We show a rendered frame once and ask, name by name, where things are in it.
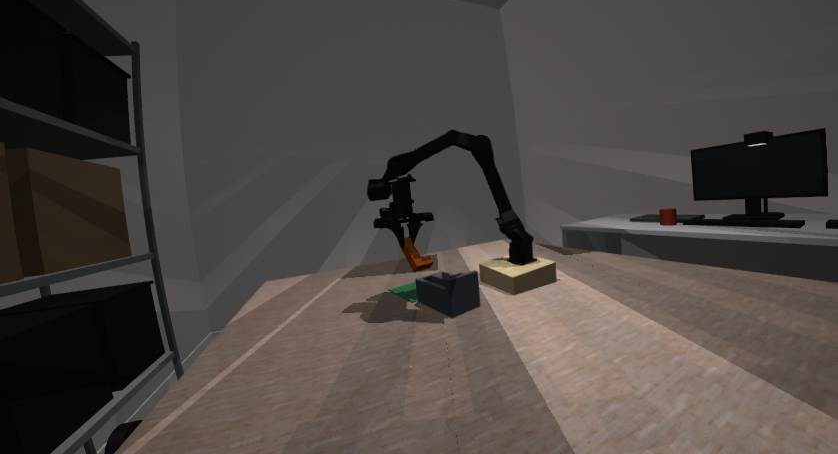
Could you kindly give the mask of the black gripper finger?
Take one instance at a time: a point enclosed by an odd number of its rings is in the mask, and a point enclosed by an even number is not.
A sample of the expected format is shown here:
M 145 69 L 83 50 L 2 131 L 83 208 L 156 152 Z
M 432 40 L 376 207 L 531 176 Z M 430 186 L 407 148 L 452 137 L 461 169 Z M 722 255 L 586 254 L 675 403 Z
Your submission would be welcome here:
M 395 234 L 395 236 L 397 237 L 397 240 L 398 240 L 398 242 L 399 242 L 399 244 L 400 244 L 401 248 L 404 248 L 404 244 L 405 244 L 405 243 L 404 243 L 404 226 L 401 226 L 401 227 L 395 227 L 395 228 L 390 228 L 390 227 L 388 227 L 387 229 L 391 229 L 391 230 L 394 232 L 394 234 Z
M 420 224 L 406 224 L 406 225 L 409 229 L 409 237 L 414 244 L 416 236 L 418 234 L 418 231 L 419 231 L 421 225 L 423 225 L 423 223 L 420 223 Z

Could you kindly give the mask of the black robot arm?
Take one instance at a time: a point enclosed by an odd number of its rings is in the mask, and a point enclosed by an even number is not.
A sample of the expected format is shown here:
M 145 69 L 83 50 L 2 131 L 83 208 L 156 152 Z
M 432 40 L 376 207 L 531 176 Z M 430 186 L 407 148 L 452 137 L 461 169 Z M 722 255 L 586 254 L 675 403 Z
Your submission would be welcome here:
M 524 266 L 537 259 L 533 258 L 532 242 L 534 237 L 524 231 L 524 225 L 512 209 L 505 192 L 504 185 L 495 165 L 491 142 L 487 136 L 460 133 L 450 130 L 420 148 L 405 154 L 392 157 L 387 162 L 387 169 L 381 179 L 368 179 L 367 196 L 370 201 L 393 198 L 411 197 L 410 182 L 415 182 L 410 174 L 405 175 L 419 162 L 455 145 L 471 152 L 488 182 L 494 200 L 499 210 L 500 218 L 496 218 L 500 231 L 512 242 L 509 243 L 509 258 L 507 261 Z M 389 182 L 389 180 L 397 181 Z M 392 189 L 391 189 L 392 186 Z

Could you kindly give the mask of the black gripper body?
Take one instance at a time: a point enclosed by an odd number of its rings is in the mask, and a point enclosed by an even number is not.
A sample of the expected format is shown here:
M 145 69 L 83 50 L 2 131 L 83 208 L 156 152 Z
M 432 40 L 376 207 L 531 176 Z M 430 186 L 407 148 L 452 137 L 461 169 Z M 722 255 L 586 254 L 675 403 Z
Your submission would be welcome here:
M 377 218 L 373 222 L 374 228 L 395 228 L 401 227 L 401 223 L 420 224 L 420 221 L 434 220 L 431 212 L 413 213 L 412 203 L 414 203 L 414 200 L 411 200 L 411 197 L 393 198 L 391 203 L 394 205 L 394 219 L 391 217 Z M 406 217 L 409 218 L 406 219 Z

